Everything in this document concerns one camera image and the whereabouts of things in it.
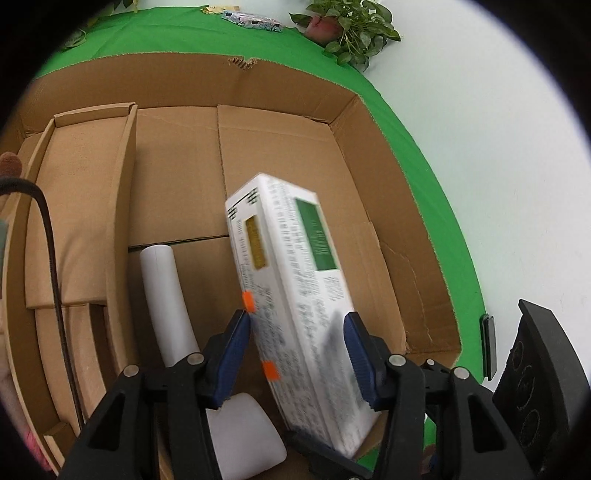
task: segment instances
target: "green cloth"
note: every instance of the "green cloth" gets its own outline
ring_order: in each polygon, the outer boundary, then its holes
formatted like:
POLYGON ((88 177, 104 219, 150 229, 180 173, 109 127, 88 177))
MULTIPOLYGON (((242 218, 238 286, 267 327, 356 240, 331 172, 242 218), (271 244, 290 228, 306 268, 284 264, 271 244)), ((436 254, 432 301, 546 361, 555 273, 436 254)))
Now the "green cloth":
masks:
MULTIPOLYGON (((87 40, 55 54, 38 76, 81 61, 126 53, 180 52, 256 57, 311 73, 356 92, 379 125, 398 159, 439 259, 462 339, 459 365, 483 380, 479 318, 482 293, 470 253, 453 211, 429 163, 411 135, 379 92, 350 66, 340 67, 333 56, 286 28, 281 33, 241 28, 205 15, 196 8, 166 7, 102 18, 87 40)), ((427 441, 432 441, 433 427, 427 441)))

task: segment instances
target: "yellow label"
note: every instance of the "yellow label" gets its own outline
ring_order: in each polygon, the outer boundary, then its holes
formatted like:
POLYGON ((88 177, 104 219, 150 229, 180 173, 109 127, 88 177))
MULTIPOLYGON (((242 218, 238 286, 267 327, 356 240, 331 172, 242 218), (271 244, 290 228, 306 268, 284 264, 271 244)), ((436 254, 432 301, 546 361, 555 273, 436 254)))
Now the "yellow label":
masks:
POLYGON ((260 270, 267 266, 267 259, 265 258, 265 251, 262 248, 261 234, 256 224, 256 215, 251 216, 245 222, 246 233, 248 234, 248 242, 251 246, 252 263, 255 270, 260 270))

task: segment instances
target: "metal bolt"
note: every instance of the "metal bolt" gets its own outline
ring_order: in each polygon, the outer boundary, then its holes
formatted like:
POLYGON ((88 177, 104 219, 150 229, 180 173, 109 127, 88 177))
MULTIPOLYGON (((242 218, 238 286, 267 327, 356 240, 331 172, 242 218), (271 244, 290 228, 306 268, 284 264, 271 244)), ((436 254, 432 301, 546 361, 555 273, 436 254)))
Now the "metal bolt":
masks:
POLYGON ((191 355, 187 357, 187 362, 189 365, 199 365, 202 364, 204 360, 205 357, 201 353, 191 353, 191 355))
POLYGON ((460 380, 466 380, 470 376, 470 372, 464 367, 454 368, 453 374, 460 380))
POLYGON ((135 377, 139 372, 139 367, 137 365, 128 365, 123 369, 123 374, 126 377, 135 377))
POLYGON ((406 359, 402 355, 395 353, 394 355, 390 355, 388 362, 395 367, 401 367, 406 363, 406 359))

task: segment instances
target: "green label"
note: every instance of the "green label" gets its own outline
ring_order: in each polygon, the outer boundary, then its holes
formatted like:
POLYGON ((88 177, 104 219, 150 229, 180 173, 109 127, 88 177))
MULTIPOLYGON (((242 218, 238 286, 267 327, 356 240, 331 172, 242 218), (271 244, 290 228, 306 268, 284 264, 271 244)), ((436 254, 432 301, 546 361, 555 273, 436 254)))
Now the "green label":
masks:
POLYGON ((297 209, 300 211, 301 221, 306 230, 306 236, 310 243, 316 270, 336 270, 337 266, 329 241, 320 221, 318 207, 313 203, 296 199, 297 209))

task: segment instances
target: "black cable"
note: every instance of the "black cable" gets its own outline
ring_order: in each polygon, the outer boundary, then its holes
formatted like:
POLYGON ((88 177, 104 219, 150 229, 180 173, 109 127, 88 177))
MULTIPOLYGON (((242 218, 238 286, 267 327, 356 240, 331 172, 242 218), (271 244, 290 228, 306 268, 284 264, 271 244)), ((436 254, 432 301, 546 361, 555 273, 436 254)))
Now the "black cable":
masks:
POLYGON ((57 282, 57 263, 56 263, 56 247, 53 240, 53 230, 51 228, 51 219, 49 217, 49 208, 47 201, 41 189, 25 179, 16 177, 1 177, 0 178, 0 195, 9 193, 24 193, 29 197, 35 199, 41 218, 43 219, 43 227, 45 229, 45 236, 47 238, 47 250, 49 253, 49 273, 51 276, 51 288, 53 290, 53 303, 56 309, 57 327, 60 332, 61 354, 66 364, 66 373, 68 376, 68 383, 70 384, 70 391, 72 392, 72 399, 74 400, 74 409, 76 410, 76 418, 78 419, 78 426, 80 430, 84 426, 84 415, 82 414, 82 404, 80 403, 80 396, 76 388, 76 381, 74 379, 74 370, 72 368, 72 361, 70 359, 70 351, 68 349, 68 341, 66 338, 66 327, 64 324, 64 316, 61 311, 61 295, 60 286, 57 282))

